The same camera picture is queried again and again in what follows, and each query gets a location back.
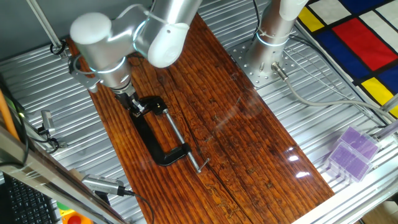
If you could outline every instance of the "purple container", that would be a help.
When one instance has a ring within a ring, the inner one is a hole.
[[[371,159],[379,150],[376,143],[366,133],[349,127],[326,160],[328,167],[344,179],[360,182],[372,169]]]

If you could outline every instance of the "blue square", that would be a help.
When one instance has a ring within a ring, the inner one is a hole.
[[[378,5],[385,0],[340,0],[340,2],[351,12],[359,13]]]
[[[340,65],[347,69],[349,75],[362,78],[369,74],[369,70],[351,53],[331,31],[317,35],[317,39],[336,57]]]
[[[393,95],[398,93],[398,66],[381,73],[378,78],[392,91]]]

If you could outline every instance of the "orange object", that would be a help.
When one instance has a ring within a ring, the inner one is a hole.
[[[79,216],[72,216],[68,220],[68,224],[81,224],[81,218]]]
[[[62,217],[63,224],[94,224],[89,218],[80,215],[77,212],[72,212],[71,214]]]
[[[2,113],[2,117],[6,124],[7,130],[14,136],[14,138],[18,139],[19,141],[19,136],[17,130],[15,129],[14,122],[12,121],[10,110],[8,108],[6,99],[4,98],[4,95],[2,94],[1,90],[0,90],[0,111]]]
[[[67,215],[75,212],[73,209],[62,210],[61,208],[59,208],[59,210],[60,210],[61,217],[67,216]]]

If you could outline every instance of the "red square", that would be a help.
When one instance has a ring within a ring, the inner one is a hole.
[[[357,18],[334,27],[333,31],[372,71],[398,58]]]

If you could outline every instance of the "dark wood surface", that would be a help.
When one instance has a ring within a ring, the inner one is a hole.
[[[157,166],[111,90],[99,86],[91,94],[132,188],[152,204],[156,223],[292,223],[333,195],[199,16],[169,68],[129,60],[139,96],[161,96],[198,162],[211,159],[198,175],[186,157]],[[164,116],[151,113],[146,120],[164,148],[178,145]],[[298,160],[290,162],[291,156]],[[138,201],[150,222],[148,207]]]

